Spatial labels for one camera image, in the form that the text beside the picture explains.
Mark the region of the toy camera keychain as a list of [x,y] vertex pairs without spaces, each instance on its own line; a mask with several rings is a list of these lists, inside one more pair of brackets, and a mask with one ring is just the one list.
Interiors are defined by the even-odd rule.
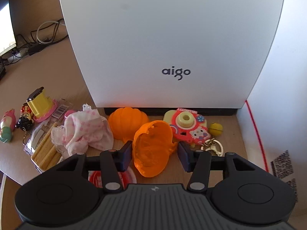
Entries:
[[223,133],[221,124],[214,122],[207,125],[203,115],[185,108],[167,111],[163,120],[170,125],[175,140],[186,142],[192,148],[199,146],[215,156],[224,155],[224,148],[216,139]]

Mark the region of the computer monitor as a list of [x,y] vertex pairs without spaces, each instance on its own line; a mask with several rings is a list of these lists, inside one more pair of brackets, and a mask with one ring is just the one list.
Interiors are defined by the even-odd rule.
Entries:
[[2,56],[16,47],[9,0],[1,0],[0,23],[0,51]]

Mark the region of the black-haired doll keychain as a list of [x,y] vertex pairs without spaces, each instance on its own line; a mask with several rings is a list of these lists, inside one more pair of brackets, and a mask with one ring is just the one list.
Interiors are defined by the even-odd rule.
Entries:
[[31,136],[31,130],[34,126],[34,113],[27,103],[22,105],[20,116],[15,127],[24,132],[22,143],[24,146],[28,143],[28,138]]

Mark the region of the red lid jelly cup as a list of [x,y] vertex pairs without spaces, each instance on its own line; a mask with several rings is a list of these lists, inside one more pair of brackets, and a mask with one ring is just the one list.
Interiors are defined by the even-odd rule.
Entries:
[[111,190],[119,190],[120,187],[125,190],[129,184],[136,184],[136,176],[131,167],[127,167],[124,172],[117,172],[112,169],[111,173],[107,171],[89,171],[88,180],[97,188],[104,188]]

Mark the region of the biscuit sticks snack pack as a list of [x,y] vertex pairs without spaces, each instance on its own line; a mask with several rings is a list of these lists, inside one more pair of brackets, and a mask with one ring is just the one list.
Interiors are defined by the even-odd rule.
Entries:
[[67,100],[59,100],[57,109],[44,120],[47,123],[45,133],[41,130],[35,137],[31,136],[24,147],[25,153],[30,156],[30,161],[40,173],[54,167],[63,159],[60,147],[51,140],[51,131],[64,122],[64,115],[72,106]]

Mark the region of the pink white lace cloth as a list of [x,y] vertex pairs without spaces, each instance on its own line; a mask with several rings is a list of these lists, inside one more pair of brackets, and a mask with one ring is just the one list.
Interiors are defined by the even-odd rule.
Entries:
[[54,127],[50,137],[54,145],[65,148],[68,156],[84,154],[89,147],[106,151],[112,149],[114,142],[107,119],[88,104],[69,114],[62,126]]

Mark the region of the yellow pudding toy brown top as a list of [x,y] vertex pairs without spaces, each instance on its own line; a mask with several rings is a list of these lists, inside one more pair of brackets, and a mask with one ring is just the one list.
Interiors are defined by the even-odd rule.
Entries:
[[34,113],[34,120],[37,123],[50,117],[58,106],[56,100],[45,95],[44,87],[40,87],[32,92],[26,102]]

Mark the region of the white cardboard box red print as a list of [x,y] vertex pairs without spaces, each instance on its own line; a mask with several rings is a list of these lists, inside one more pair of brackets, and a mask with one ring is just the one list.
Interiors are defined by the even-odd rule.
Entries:
[[306,207],[306,0],[284,0],[263,69],[237,112],[248,159]]

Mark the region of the white aigo computer case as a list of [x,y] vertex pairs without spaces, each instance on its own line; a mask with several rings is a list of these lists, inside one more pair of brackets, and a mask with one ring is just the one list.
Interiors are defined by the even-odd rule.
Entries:
[[99,108],[241,108],[284,0],[60,0]]

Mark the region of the black keyboard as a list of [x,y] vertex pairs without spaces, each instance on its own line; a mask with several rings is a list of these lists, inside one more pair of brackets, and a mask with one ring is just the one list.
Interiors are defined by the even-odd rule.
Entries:
[[0,67],[0,80],[5,76],[6,74],[6,68]]

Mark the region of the pink mermaid figurine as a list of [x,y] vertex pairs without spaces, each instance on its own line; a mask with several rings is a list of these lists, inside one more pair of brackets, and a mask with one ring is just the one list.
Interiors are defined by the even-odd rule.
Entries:
[[12,132],[15,129],[16,117],[15,110],[12,108],[7,111],[1,119],[1,142],[7,143],[12,139]]

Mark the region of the clear snack wrapper packet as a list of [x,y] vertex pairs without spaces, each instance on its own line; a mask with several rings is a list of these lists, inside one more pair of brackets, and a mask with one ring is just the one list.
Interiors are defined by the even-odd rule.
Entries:
[[45,133],[47,123],[45,121],[39,123],[37,127],[32,131],[31,136],[35,137],[41,130]]

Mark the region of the orange plastic shell half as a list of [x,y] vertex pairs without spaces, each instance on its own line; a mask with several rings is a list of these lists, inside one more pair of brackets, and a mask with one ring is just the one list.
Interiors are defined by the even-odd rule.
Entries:
[[177,150],[170,125],[162,120],[143,124],[136,131],[132,143],[134,165],[144,177],[155,177],[168,164]]

